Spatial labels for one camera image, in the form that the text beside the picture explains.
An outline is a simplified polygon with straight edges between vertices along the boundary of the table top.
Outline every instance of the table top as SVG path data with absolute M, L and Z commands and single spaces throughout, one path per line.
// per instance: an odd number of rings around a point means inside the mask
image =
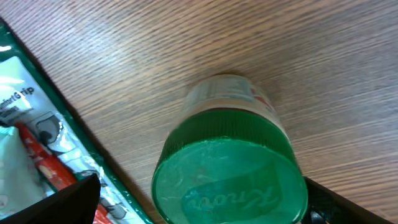
M 305 175 L 398 223 L 398 1 L 20 0 L 0 15 L 154 221 L 184 96 L 234 73 L 269 95 Z

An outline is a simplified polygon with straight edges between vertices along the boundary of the green package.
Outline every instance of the green package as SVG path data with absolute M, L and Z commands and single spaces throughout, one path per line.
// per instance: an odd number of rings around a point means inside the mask
M 152 223 L 106 165 L 60 94 L 0 20 L 0 122 L 23 122 L 78 178 L 95 173 L 113 223 Z

